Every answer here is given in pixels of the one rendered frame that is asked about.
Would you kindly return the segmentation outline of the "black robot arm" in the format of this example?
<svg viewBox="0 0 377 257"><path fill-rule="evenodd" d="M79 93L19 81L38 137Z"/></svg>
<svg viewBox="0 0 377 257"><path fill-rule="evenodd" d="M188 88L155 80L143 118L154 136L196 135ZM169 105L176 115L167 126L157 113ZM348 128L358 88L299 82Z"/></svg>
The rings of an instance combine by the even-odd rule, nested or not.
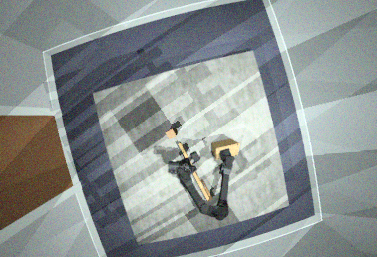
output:
<svg viewBox="0 0 377 257"><path fill-rule="evenodd" d="M191 176L196 173L197 169L195 166L191 166L188 161L184 161L181 165L177 161L168 161L168 173L178 176L181 186L191 195L200 213L206 214L209 217L215 217L217 220L222 220L228 216L228 181L235 158L231 155L229 148L222 149L219 156L223 164L219 172L222 175L222 182L217 206L206 205L199 195L191 179Z"/></svg>

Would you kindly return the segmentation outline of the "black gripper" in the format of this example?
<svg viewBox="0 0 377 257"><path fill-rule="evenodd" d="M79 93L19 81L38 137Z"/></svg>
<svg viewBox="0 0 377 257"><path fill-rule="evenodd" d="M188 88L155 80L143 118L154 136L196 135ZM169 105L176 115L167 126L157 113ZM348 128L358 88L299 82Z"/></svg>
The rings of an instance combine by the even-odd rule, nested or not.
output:
<svg viewBox="0 0 377 257"><path fill-rule="evenodd" d="M200 160L200 157L198 156L197 152L192 153L191 157L185 157L181 161L178 161L178 163L181 165L184 161L188 161L189 164L190 164L190 161L193 160L193 159L194 159L195 162Z"/></svg>

